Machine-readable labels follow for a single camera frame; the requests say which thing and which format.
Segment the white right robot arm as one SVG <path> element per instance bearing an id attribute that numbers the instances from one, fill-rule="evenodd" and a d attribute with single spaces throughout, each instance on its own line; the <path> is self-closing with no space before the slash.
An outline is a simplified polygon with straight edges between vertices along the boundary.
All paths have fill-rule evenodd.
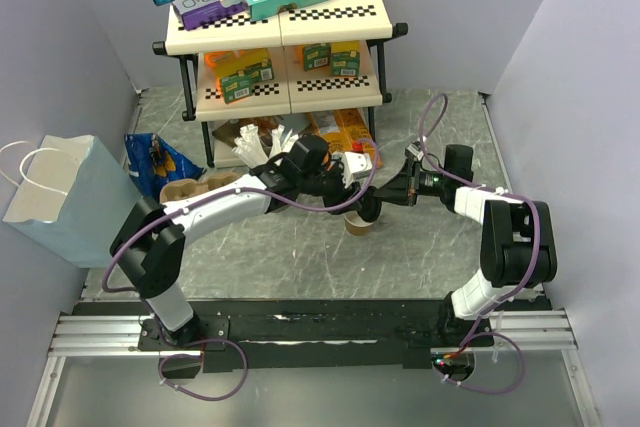
<path id="1" fill-rule="evenodd" d="M 448 145 L 444 165 L 435 170 L 424 168 L 424 160 L 419 143 L 410 144 L 399 172 L 373 197 L 379 205 L 404 207 L 414 206 L 421 196 L 436 197 L 450 212 L 482 227 L 478 270 L 447 294 L 439 308 L 438 337 L 454 346 L 469 337 L 476 319 L 519 292 L 555 278 L 553 227 L 546 203 L 473 185 L 471 147 Z"/>

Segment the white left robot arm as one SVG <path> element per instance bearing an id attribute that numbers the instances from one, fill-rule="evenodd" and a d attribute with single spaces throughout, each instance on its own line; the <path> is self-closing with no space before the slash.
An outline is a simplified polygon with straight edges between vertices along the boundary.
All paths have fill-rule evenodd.
<path id="1" fill-rule="evenodd" d="M 165 204 L 138 201 L 110 247 L 109 266 L 125 273 L 169 345 L 187 348 L 204 336 L 178 282 L 188 245 L 232 223 L 295 207 L 300 195 L 321 199 L 320 213 L 377 216 L 371 183 L 378 162 L 377 152 L 330 153 L 323 138 L 304 135 L 224 187 Z"/>

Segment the black plastic cup lid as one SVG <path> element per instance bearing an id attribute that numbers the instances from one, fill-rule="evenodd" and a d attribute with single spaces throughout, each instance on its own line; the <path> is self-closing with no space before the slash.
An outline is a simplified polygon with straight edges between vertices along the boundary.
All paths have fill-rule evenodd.
<path id="1" fill-rule="evenodd" d="M 357 211 L 358 216 L 364 222 L 376 222 L 381 214 L 382 202 L 375 196 L 364 196 L 360 203 L 361 208 Z"/>

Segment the brown paper coffee cup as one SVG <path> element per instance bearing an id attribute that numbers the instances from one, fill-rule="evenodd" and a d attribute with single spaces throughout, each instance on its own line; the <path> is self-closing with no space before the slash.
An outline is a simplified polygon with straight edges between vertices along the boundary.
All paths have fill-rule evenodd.
<path id="1" fill-rule="evenodd" d="M 367 235 L 373 222 L 365 221 L 357 212 L 349 212 L 344 215 L 346 230 L 354 236 Z"/>

